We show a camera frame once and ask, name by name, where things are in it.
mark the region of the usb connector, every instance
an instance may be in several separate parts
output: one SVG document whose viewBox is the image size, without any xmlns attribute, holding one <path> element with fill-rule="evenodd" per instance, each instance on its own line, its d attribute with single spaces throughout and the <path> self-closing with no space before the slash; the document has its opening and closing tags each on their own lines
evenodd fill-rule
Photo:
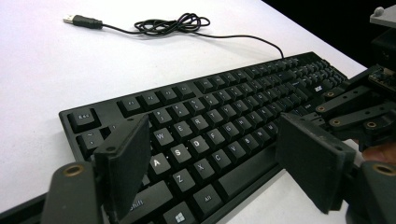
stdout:
<svg viewBox="0 0 396 224">
<path fill-rule="evenodd" d="M 79 15 L 67 15 L 64 17 L 64 22 L 90 29 L 102 29 L 103 27 L 101 21 Z"/>
</svg>

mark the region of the spacebar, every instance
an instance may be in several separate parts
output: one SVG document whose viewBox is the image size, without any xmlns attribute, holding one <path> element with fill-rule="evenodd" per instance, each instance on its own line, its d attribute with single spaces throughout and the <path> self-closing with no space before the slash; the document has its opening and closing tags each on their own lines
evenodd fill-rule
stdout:
<svg viewBox="0 0 396 224">
<path fill-rule="evenodd" d="M 266 148 L 221 177 L 214 186 L 221 199 L 228 202 L 275 165 L 275 149 Z"/>
</svg>

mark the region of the white table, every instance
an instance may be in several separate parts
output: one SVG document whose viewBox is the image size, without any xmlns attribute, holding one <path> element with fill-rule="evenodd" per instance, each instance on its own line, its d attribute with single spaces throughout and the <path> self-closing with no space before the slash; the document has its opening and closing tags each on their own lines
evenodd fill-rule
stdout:
<svg viewBox="0 0 396 224">
<path fill-rule="evenodd" d="M 52 173 L 74 161 L 58 113 L 80 105 L 182 80 L 278 59 L 251 39 L 163 38 L 89 30 L 63 23 L 66 14 L 125 29 L 136 21 L 173 20 L 185 12 L 208 17 L 209 35 L 256 35 L 285 56 L 314 51 L 349 77 L 364 67 L 259 0 L 0 2 L 0 213 L 48 190 Z M 222 221 L 344 223 L 322 215 L 292 178 L 279 175 Z"/>
</svg>

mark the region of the black keyboard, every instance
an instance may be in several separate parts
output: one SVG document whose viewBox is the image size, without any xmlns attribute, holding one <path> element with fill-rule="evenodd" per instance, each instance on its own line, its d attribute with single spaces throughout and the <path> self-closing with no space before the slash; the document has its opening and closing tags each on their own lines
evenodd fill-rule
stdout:
<svg viewBox="0 0 396 224">
<path fill-rule="evenodd" d="M 62 111 L 77 161 L 149 115 L 151 162 L 121 223 L 215 223 L 276 175 L 278 117 L 304 116 L 346 77 L 313 52 Z"/>
</svg>

